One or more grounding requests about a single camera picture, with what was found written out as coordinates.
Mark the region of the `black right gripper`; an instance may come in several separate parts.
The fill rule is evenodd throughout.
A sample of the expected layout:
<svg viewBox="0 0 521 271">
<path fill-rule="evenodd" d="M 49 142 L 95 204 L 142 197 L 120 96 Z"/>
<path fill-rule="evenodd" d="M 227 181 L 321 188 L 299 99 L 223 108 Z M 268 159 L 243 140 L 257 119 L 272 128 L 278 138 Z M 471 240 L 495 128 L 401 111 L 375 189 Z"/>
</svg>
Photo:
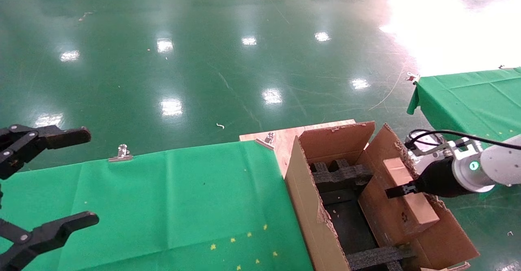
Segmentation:
<svg viewBox="0 0 521 271">
<path fill-rule="evenodd" d="M 465 195 L 465 188 L 456 180 L 453 172 L 453 157 L 435 160 L 417 178 L 415 184 L 404 184 L 385 190 L 388 199 L 420 192 L 444 198 Z"/>
</svg>

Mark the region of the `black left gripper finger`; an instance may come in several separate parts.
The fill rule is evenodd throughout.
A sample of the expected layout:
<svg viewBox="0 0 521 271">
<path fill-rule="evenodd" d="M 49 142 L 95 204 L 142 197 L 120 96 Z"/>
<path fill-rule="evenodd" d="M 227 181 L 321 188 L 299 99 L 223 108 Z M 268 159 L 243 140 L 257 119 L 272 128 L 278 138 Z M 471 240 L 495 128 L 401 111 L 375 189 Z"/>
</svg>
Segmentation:
<svg viewBox="0 0 521 271">
<path fill-rule="evenodd" d="M 32 128 L 11 125 L 0 130 L 0 178 L 9 179 L 45 149 L 61 149 L 91 141 L 86 127 L 61 130 L 55 125 Z"/>
<path fill-rule="evenodd" d="M 85 211 L 43 223 L 30 232 L 4 219 L 0 222 L 1 237 L 12 242 L 1 253 L 1 270 L 22 271 L 37 256 L 62 248 L 73 232 L 98 224 L 99 216 Z"/>
</svg>

